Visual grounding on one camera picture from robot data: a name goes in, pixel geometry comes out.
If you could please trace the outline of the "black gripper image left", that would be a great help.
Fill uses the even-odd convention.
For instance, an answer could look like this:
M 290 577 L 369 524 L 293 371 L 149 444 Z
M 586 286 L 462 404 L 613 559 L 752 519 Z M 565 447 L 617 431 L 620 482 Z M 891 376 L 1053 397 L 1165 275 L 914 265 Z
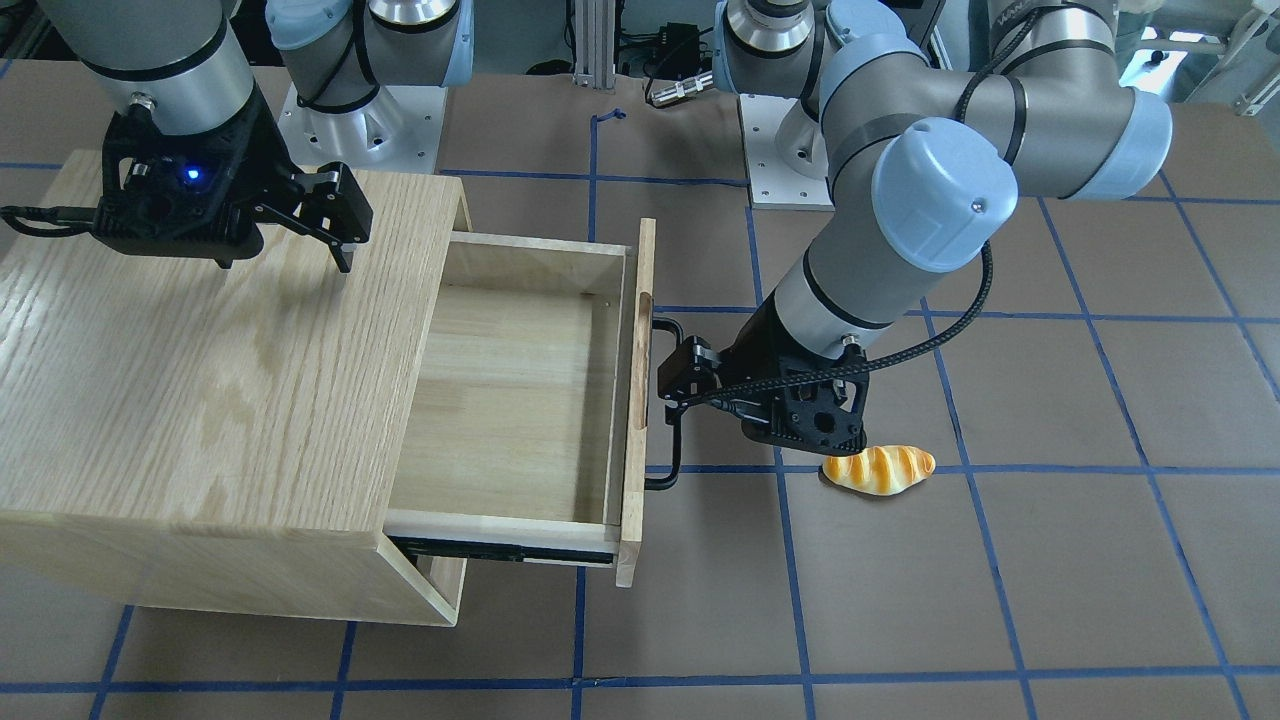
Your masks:
M 372 222 L 372 206 L 344 163 L 303 170 L 291 160 L 264 100 L 248 100 L 196 135 L 161 133 L 140 104 L 108 124 L 91 234 L 124 255 L 228 268 L 261 252 L 257 224 L 266 223 L 319 240 L 347 274 Z

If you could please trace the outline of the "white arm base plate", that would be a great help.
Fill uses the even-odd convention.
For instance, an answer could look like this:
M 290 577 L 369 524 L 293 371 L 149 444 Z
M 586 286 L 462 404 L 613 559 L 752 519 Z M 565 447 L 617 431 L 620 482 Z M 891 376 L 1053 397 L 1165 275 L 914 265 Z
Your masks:
M 360 109 L 326 114 L 298 106 L 291 87 L 278 128 L 300 165 L 343 161 L 353 169 L 431 174 L 448 95 L 443 87 L 390 86 Z
M 791 97 L 739 97 L 742 149 L 755 209 L 832 211 L 826 142 Z

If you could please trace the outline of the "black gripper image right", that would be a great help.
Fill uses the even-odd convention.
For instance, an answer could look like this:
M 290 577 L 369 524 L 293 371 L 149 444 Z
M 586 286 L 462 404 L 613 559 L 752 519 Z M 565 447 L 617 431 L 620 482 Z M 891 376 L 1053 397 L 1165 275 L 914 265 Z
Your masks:
M 810 352 L 783 327 L 768 297 L 749 318 L 735 342 L 718 354 L 700 336 L 680 341 L 658 366 L 657 393 L 681 404 L 722 386 L 791 378 L 867 360 L 859 345 L 837 342 L 838 356 Z M 809 454 L 860 454 L 867 447 L 863 411 L 869 374 L 804 386 L 736 393 L 730 398 L 749 439 Z

